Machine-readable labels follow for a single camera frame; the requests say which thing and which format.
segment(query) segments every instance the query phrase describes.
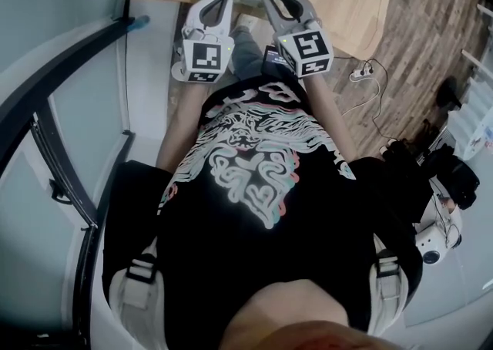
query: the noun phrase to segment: black bag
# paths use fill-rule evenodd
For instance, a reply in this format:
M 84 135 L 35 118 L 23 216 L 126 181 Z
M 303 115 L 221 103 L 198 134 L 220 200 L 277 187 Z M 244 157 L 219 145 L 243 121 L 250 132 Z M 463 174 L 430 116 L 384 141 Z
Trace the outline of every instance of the black bag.
M 476 200 L 479 179 L 472 169 L 454 155 L 452 147 L 444 145 L 433 151 L 421 167 L 428 179 L 436 176 L 450 194 L 450 198 L 462 209 L 470 207 Z

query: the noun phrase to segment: cable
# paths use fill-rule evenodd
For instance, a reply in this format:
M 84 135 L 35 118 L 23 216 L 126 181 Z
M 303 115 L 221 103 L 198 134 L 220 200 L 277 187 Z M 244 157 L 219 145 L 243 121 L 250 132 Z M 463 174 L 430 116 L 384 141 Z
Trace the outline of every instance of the cable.
M 356 59 L 356 58 L 354 58 L 354 57 L 334 57 L 334 58 L 335 58 L 335 59 Z M 379 127 L 379 126 L 377 125 L 377 123 L 375 122 L 375 120 L 376 120 L 378 117 L 380 117 L 380 115 L 381 115 L 381 113 L 382 113 L 382 101 L 383 101 L 383 99 L 384 99 L 384 94 L 385 94 L 385 91 L 387 91 L 387 86 L 388 86 L 388 71 L 387 71 L 387 69 L 385 69 L 385 66 L 383 66 L 383 65 L 381 64 L 381 62 L 380 62 L 380 61 L 378 61 L 378 59 L 376 59 L 376 58 L 366 59 L 366 60 L 364 61 L 364 64 L 363 64 L 363 68 L 364 68 L 367 64 L 370 64 L 370 66 L 371 66 L 371 61 L 375 61 L 378 65 L 380 65 L 380 67 L 381 67 L 381 68 L 384 70 L 384 72 L 385 72 L 385 85 L 384 85 L 384 88 L 383 88 L 383 89 L 381 89 L 381 90 L 382 90 L 382 94 L 380 94 L 380 102 L 378 103 L 378 114 L 377 114 L 375 117 L 373 117 L 373 118 L 371 119 L 371 122 L 373 123 L 373 125 L 375 125 L 375 128 L 377 128 L 378 133 L 379 133 L 379 134 L 380 134 L 380 136 L 382 136 L 383 138 L 385 138 L 385 139 L 397 139 L 397 137 L 393 137 L 393 136 L 387 136 L 387 135 L 384 135 L 384 134 L 382 133 L 382 131 L 381 131 L 380 127 Z
M 377 79 L 375 79 L 374 77 L 364 77 L 363 79 L 359 79 L 359 80 L 352 80 L 351 76 L 349 76 L 349 80 L 351 82 L 362 82 L 363 80 L 374 80 L 376 83 L 377 83 L 377 86 L 378 86 L 378 91 L 375 95 L 373 95 L 369 100 L 367 100 L 366 102 L 363 102 L 363 103 L 360 103 L 359 105 L 356 105 L 355 107 L 352 107 L 351 109 L 349 110 L 346 110 L 342 115 L 345 116 L 346 114 L 348 114 L 349 112 L 357 109 L 358 107 L 362 107 L 364 105 L 367 105 L 368 103 L 370 103 L 371 101 L 373 101 L 375 98 L 377 98 L 379 95 L 380 95 L 380 83 L 378 82 Z
M 388 86 L 388 72 L 387 72 L 387 70 L 385 69 L 385 66 L 383 66 L 383 65 L 380 63 L 380 61 L 378 61 L 378 59 L 372 58 L 372 59 L 368 59 L 368 62 L 369 62 L 369 61 L 375 61 L 378 65 L 380 65 L 380 66 L 381 66 L 381 68 L 382 68 L 382 69 L 384 70 L 384 72 L 385 72 L 385 86 L 384 86 L 384 89 L 383 89 L 383 91 L 382 91 L 382 94 L 380 95 L 380 102 L 379 102 L 379 104 L 378 104 L 378 114 L 377 114 L 375 117 L 373 117 L 373 118 L 371 119 L 371 121 L 373 122 L 373 124 L 374 124 L 374 125 L 375 125 L 375 127 L 377 128 L 377 131 L 378 131 L 378 133 L 380 134 L 380 136 L 382 136 L 382 137 L 384 137 L 384 138 L 387 138 L 387 139 L 397 139 L 397 138 L 394 138 L 394 137 L 392 137 L 392 136 L 385 136 L 385 135 L 382 133 L 382 131 L 381 131 L 380 127 L 379 127 L 379 126 L 377 125 L 377 123 L 375 122 L 375 120 L 376 120 L 376 119 L 377 119 L 377 118 L 378 118 L 378 117 L 382 114 L 382 100 L 383 100 L 383 98 L 384 98 L 385 91 L 387 91 L 387 86 Z
M 445 225 L 445 220 L 444 220 L 443 216 L 441 215 L 440 211 L 438 211 L 438 208 L 437 208 L 437 198 L 436 198 L 436 196 L 434 194 L 433 194 L 433 199 L 434 199 L 434 203 L 433 203 L 434 208 L 437 211 L 438 216 L 440 216 L 441 224 L 444 226 L 445 247 L 448 248 L 448 233 L 450 232 L 450 228 L 448 228 L 448 231 L 447 231 L 447 225 Z
M 448 233 L 450 234 L 450 231 L 452 229 L 452 227 L 455 227 L 455 229 L 457 230 L 457 233 L 459 234 L 458 238 L 457 238 L 457 241 L 455 242 L 455 244 L 452 246 L 452 248 L 456 248 L 459 244 L 461 244 L 462 242 L 462 234 L 461 232 L 459 231 L 459 228 L 457 227 L 457 225 L 455 224 L 452 224 L 449 228 L 448 228 Z

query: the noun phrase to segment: graphic print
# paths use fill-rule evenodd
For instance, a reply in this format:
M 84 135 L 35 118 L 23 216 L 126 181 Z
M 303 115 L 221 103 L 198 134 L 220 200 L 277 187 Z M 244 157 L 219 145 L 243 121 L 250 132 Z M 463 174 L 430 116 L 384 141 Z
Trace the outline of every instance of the graphic print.
M 293 36 L 301 59 L 325 56 L 329 50 L 325 46 L 324 38 L 320 32 L 308 32 Z
M 284 95 L 287 89 L 283 83 L 259 88 L 280 102 L 289 96 Z M 312 116 L 301 109 L 248 103 L 255 95 L 252 89 L 243 91 L 242 97 L 206 114 L 212 120 L 179 165 L 160 207 L 176 194 L 177 183 L 190 182 L 209 170 L 231 203 L 244 204 L 265 228 L 273 228 L 286 213 L 284 198 L 300 180 L 298 153 L 311 153 L 320 146 L 334 154 L 339 174 L 354 180 L 334 142 Z
M 221 46 L 194 43 L 192 61 L 194 69 L 221 69 Z
M 214 82 L 217 79 L 217 73 L 190 73 L 189 82 Z

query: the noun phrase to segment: person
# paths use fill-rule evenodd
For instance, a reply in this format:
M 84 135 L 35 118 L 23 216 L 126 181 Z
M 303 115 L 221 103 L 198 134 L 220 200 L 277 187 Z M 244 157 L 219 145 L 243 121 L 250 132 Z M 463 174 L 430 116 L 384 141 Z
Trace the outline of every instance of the person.
M 253 24 L 241 15 L 231 33 L 237 82 L 212 95 L 183 84 L 157 158 L 157 219 L 120 249 L 107 226 L 103 281 L 118 288 L 128 262 L 115 261 L 154 239 L 170 350 L 396 348 L 365 334 L 377 207 L 348 165 L 357 148 L 334 94 L 321 75 L 304 88 L 262 75 Z

